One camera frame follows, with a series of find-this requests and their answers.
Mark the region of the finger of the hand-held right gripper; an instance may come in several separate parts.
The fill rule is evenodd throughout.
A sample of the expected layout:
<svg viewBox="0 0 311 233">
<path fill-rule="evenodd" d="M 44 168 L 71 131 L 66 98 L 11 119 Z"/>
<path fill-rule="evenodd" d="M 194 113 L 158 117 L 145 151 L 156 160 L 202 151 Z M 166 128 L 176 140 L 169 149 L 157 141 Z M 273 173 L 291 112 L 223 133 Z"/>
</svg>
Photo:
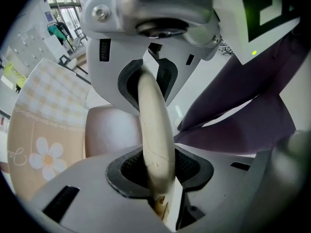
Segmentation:
<svg viewBox="0 0 311 233">
<path fill-rule="evenodd" d="M 170 105 L 198 66 L 200 58 L 190 54 L 185 47 L 157 43 L 149 45 L 149 54 L 158 63 L 156 81 L 166 105 Z"/>
<path fill-rule="evenodd" d="M 139 111 L 119 92 L 118 78 L 132 60 L 143 57 L 147 47 L 148 42 L 136 37 L 111 39 L 109 61 L 104 62 L 100 60 L 100 40 L 87 41 L 87 67 L 94 90 L 107 102 L 133 115 L 139 115 Z"/>
</svg>

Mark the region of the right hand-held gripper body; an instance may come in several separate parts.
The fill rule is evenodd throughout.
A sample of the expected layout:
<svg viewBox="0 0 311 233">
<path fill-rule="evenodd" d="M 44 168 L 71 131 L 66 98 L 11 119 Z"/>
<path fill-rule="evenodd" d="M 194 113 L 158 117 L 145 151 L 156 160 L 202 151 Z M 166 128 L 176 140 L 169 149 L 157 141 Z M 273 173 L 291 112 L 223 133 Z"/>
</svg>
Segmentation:
<svg viewBox="0 0 311 233">
<path fill-rule="evenodd" d="M 81 26 L 93 39 L 187 47 L 208 59 L 224 41 L 245 64 L 300 22 L 289 0 L 88 0 Z"/>
</svg>

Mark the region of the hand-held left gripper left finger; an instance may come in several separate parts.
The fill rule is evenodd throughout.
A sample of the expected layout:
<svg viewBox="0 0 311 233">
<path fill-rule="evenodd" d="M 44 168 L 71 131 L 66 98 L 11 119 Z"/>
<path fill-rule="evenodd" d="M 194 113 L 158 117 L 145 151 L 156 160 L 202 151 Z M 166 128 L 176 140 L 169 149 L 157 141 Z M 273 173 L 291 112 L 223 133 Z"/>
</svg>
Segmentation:
<svg viewBox="0 0 311 233">
<path fill-rule="evenodd" d="M 79 191 L 60 220 L 78 233 L 170 233 L 148 201 L 151 192 L 126 179 L 121 165 L 141 146 L 83 159 L 43 185 L 31 202 L 43 211 L 68 186 Z"/>
</svg>

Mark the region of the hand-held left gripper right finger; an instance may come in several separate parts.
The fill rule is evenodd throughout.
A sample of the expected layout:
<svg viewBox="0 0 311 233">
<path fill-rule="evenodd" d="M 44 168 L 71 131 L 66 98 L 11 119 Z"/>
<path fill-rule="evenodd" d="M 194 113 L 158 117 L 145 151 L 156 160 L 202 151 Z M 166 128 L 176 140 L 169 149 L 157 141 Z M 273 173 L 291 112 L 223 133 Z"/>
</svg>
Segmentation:
<svg viewBox="0 0 311 233">
<path fill-rule="evenodd" d="M 202 180 L 205 170 L 213 169 L 210 179 L 203 187 L 187 191 L 190 213 L 200 216 L 182 231 L 241 231 L 242 221 L 254 193 L 250 185 L 250 174 L 256 163 L 255 158 L 217 153 L 189 146 L 176 147 L 190 157 L 198 158 L 200 171 L 197 178 Z"/>
</svg>

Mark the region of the wooden chair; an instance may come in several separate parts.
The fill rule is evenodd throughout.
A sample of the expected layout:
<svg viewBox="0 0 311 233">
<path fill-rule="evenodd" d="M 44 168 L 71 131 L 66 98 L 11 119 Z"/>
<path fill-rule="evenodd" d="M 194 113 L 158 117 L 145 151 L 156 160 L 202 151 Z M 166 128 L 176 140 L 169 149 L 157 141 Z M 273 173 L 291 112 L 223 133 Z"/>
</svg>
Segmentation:
<svg viewBox="0 0 311 233">
<path fill-rule="evenodd" d="M 86 120 L 86 157 L 109 152 L 138 142 L 142 133 L 142 155 L 147 187 L 154 200 L 155 213 L 172 232 L 176 231 L 183 189 L 175 175 L 173 132 L 159 85 L 147 65 L 138 75 L 140 118 L 130 116 L 113 106 L 89 110 Z"/>
</svg>

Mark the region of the grey chair with black legs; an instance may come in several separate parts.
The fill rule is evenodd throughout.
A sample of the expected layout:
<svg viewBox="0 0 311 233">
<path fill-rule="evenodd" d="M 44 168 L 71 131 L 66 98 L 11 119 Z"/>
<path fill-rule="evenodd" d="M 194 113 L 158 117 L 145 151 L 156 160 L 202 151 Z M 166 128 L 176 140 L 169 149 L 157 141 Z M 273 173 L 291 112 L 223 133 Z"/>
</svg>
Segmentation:
<svg viewBox="0 0 311 233">
<path fill-rule="evenodd" d="M 59 58 L 58 64 L 65 69 L 73 72 L 73 74 L 75 74 L 75 76 L 78 77 L 80 80 L 91 85 L 91 82 L 89 80 L 89 73 L 78 65 L 77 58 L 70 59 L 66 55 L 62 55 Z"/>
</svg>

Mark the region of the green garment on coat rack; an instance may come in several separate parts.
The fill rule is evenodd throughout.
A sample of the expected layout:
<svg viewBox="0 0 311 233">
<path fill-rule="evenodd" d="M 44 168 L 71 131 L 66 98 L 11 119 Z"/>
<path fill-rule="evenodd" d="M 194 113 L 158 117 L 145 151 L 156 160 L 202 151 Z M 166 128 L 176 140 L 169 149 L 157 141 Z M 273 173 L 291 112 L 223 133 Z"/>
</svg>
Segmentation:
<svg viewBox="0 0 311 233">
<path fill-rule="evenodd" d="M 47 25 L 47 30 L 51 36 L 53 35 L 56 36 L 60 44 L 64 46 L 67 51 L 69 49 L 72 49 L 71 43 L 69 42 L 68 38 L 63 34 L 61 27 L 58 25 L 58 23 L 56 22 L 49 23 Z"/>
</svg>

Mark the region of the person's dark trousers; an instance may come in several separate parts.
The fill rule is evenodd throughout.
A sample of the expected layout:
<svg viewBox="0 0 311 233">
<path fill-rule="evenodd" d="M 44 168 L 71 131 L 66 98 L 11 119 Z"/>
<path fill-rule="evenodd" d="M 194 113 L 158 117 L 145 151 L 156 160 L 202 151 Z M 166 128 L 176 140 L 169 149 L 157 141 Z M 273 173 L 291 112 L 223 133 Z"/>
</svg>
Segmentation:
<svg viewBox="0 0 311 233">
<path fill-rule="evenodd" d="M 215 152 L 253 154 L 296 128 L 280 97 L 309 47 L 289 33 L 242 65 L 232 56 L 178 125 L 176 143 Z"/>
</svg>

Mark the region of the grey lockers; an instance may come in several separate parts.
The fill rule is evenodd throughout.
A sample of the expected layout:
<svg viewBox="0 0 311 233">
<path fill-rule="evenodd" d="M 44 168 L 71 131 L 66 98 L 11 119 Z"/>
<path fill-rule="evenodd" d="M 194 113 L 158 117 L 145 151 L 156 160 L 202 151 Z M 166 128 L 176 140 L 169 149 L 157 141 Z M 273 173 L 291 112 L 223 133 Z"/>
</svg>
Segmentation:
<svg viewBox="0 0 311 233">
<path fill-rule="evenodd" d="M 42 59 L 55 60 L 35 27 L 15 37 L 8 46 L 5 57 L 25 76 L 29 75 Z"/>
</svg>

